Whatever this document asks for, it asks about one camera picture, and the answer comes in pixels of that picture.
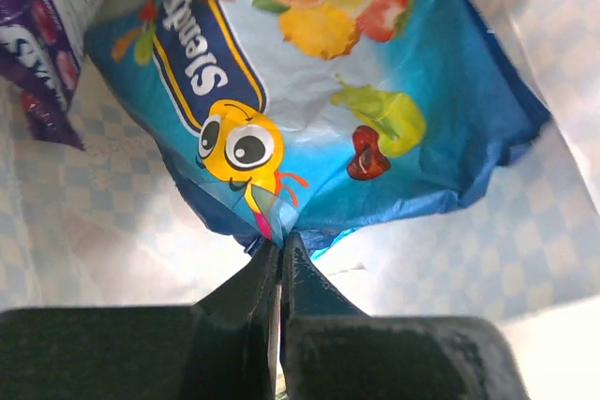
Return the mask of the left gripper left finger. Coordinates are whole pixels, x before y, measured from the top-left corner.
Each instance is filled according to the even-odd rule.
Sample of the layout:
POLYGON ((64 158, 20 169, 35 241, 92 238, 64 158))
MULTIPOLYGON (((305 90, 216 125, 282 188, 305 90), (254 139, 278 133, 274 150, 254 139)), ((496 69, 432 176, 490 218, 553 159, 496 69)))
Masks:
POLYGON ((5 399, 270 399, 279 249, 264 243, 195 304, 1 315, 5 399))

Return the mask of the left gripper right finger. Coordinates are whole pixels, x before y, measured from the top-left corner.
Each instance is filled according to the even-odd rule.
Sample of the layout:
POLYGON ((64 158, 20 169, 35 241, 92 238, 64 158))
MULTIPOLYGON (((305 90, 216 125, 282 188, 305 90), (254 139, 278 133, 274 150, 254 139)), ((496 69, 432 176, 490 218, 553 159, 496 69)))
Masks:
POLYGON ((310 260, 299 234, 282 254, 281 347, 291 399, 526 399, 509 344, 464 316, 372 317, 310 260))

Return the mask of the blue fruit snack packet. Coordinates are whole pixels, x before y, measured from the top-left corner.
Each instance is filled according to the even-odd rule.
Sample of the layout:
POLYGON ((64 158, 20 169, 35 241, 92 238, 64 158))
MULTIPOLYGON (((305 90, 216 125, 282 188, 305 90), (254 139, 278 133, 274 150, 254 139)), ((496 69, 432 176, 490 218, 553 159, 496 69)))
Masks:
POLYGON ((85 47, 244 243, 465 208, 549 118, 470 0, 148 0, 85 47))

